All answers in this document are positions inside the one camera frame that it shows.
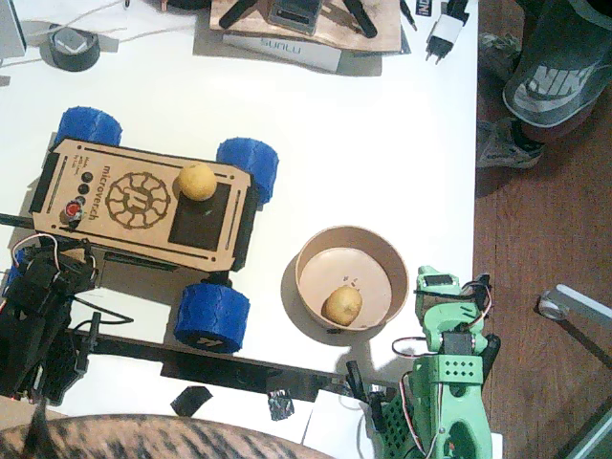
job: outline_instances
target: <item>pant leg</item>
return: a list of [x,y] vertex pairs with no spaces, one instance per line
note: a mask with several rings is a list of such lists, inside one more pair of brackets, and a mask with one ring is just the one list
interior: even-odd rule
[[554,127],[596,100],[612,80],[612,19],[586,0],[546,0],[539,14],[503,97],[519,119]]

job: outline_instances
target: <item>person's shoe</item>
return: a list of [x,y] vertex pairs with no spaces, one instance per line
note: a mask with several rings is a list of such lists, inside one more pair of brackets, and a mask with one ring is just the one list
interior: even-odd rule
[[504,83],[512,77],[520,57],[520,42],[515,36],[492,33],[478,35],[478,66]]
[[514,143],[514,118],[476,124],[476,167],[515,167],[528,169],[539,161],[543,146],[527,151]]

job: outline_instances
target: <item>plug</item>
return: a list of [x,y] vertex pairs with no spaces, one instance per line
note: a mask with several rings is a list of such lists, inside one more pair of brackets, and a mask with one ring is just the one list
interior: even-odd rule
[[445,58],[454,46],[459,32],[468,22],[469,14],[466,13],[468,0],[450,0],[446,10],[440,15],[440,19],[433,25],[429,38],[427,39],[427,57],[436,55],[436,64]]

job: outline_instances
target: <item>yellow ball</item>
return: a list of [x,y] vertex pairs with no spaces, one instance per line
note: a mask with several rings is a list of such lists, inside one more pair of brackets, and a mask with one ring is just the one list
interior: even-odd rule
[[181,170],[179,188],[183,194],[193,201],[205,201],[217,189],[217,178],[206,164],[192,164]]
[[357,289],[345,285],[329,295],[321,313],[332,322],[346,327],[359,315],[362,303]]

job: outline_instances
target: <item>wooden floor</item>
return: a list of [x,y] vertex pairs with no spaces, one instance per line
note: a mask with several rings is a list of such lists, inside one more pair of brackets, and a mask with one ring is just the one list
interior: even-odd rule
[[[480,18],[481,32],[521,34],[512,0],[481,0]],[[506,116],[500,93],[480,78],[479,119]],[[612,331],[534,311],[557,283],[612,306],[611,102],[608,88],[593,117],[548,146],[536,168],[477,173],[474,272],[492,274],[486,331],[502,338],[484,398],[506,458],[562,457],[598,408],[612,405]]]

